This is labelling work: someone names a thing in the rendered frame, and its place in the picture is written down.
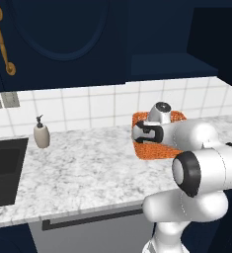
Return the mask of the navy tall cabinet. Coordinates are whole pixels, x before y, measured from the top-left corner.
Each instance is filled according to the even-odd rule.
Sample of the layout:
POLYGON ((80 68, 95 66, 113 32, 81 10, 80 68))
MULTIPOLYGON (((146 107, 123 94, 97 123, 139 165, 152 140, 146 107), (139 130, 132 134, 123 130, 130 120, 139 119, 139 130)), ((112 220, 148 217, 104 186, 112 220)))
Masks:
POLYGON ((197 0, 187 52, 232 86, 232 0, 197 0))

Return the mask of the orange woven basket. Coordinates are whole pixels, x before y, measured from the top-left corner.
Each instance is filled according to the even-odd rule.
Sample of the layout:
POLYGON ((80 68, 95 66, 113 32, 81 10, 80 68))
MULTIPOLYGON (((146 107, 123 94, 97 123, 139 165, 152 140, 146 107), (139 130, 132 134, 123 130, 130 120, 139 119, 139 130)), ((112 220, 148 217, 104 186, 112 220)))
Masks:
MULTIPOLYGON (((148 112, 136 112, 132 116, 131 128, 133 128, 137 122, 144 121, 147 119, 148 112)), ((182 112, 172 111, 171 122, 185 121, 187 118, 182 112)), ((165 144, 148 142, 148 143, 137 143, 133 142, 134 151, 136 156, 141 160, 155 160, 155 159, 167 159, 175 158, 178 154, 183 151, 165 144)))

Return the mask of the black sink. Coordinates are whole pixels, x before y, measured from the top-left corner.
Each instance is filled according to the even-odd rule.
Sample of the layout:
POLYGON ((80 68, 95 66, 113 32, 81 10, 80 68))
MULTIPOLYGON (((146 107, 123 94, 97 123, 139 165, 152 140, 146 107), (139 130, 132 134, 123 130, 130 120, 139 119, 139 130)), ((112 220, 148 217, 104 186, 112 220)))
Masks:
POLYGON ((15 203, 28 140, 0 140, 0 207, 15 203))

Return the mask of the beige soap dispenser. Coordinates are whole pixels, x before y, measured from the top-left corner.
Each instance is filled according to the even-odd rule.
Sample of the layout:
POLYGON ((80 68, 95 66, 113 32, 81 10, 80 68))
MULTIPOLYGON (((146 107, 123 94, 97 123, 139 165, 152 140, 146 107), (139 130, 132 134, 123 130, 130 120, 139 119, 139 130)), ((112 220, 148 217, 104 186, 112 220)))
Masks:
POLYGON ((34 139, 39 148, 48 148, 50 134, 46 125, 41 122, 41 116, 37 117, 37 124, 34 127, 34 139))

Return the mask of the grey dishwasher front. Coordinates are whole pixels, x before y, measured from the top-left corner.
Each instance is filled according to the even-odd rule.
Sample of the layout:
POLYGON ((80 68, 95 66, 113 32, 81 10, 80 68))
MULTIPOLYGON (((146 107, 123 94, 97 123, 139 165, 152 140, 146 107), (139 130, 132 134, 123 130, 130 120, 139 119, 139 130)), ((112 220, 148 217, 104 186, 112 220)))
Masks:
MULTIPOLYGON (((96 211, 50 219, 50 222, 130 210, 134 209, 96 211)), ((153 229, 143 213, 46 231, 41 226, 42 221, 29 224, 38 253, 141 253, 153 229)))

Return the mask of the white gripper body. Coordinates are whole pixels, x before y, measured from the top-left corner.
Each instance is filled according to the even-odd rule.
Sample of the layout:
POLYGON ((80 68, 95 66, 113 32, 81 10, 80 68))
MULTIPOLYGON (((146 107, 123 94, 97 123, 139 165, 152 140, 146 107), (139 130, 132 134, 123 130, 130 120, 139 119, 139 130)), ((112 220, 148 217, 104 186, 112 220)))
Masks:
POLYGON ((136 125, 132 128, 131 138, 136 142, 142 142, 143 141, 143 129, 144 129, 143 121, 137 122, 136 125))

